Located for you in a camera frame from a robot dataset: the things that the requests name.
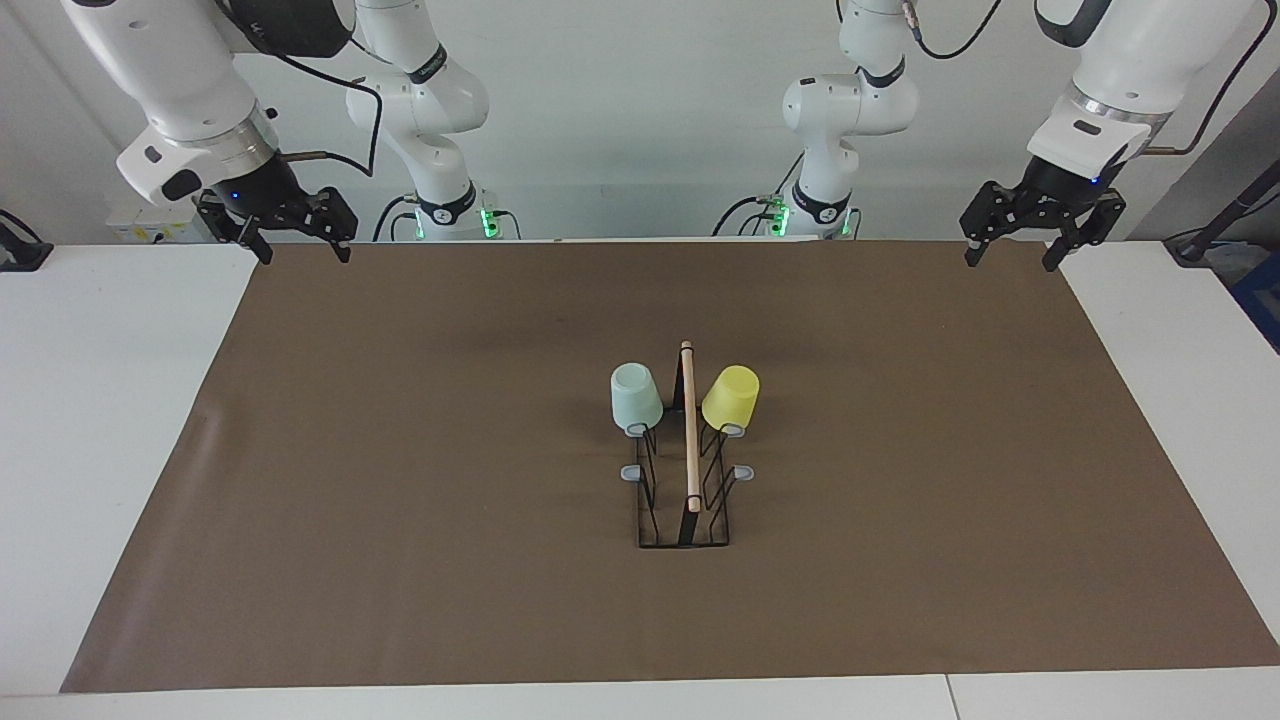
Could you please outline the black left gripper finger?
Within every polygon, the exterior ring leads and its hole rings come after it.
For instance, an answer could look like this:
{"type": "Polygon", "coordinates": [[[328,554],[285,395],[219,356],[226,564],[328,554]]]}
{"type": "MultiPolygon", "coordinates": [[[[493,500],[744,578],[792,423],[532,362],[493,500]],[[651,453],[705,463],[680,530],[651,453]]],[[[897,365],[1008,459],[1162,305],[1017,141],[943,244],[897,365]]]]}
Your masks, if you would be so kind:
{"type": "Polygon", "coordinates": [[[1042,258],[1044,270],[1056,272],[1071,252],[1105,242],[1125,209],[1126,201],[1119,191],[1105,191],[1082,224],[1076,224],[1070,218],[1065,219],[1060,227],[1059,237],[1048,246],[1042,258]]]}
{"type": "Polygon", "coordinates": [[[997,181],[984,182],[959,220],[966,240],[964,258],[969,268],[980,264],[995,240],[1027,228],[1032,210],[1033,197],[1025,183],[1005,187],[997,181]]]}

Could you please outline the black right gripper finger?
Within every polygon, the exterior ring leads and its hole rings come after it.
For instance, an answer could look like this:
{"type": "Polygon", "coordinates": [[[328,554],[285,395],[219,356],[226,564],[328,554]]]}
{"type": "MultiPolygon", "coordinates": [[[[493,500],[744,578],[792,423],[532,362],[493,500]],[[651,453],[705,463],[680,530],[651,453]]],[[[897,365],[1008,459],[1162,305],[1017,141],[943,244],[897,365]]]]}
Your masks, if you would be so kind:
{"type": "Polygon", "coordinates": [[[237,220],[215,193],[201,193],[196,199],[196,211],[215,241],[248,250],[261,265],[273,263],[273,249],[261,236],[257,218],[237,220]]]}
{"type": "Polygon", "coordinates": [[[321,188],[303,196],[300,232],[329,245],[339,263],[351,260],[351,243],[358,232],[358,218],[338,188],[321,188]]]}

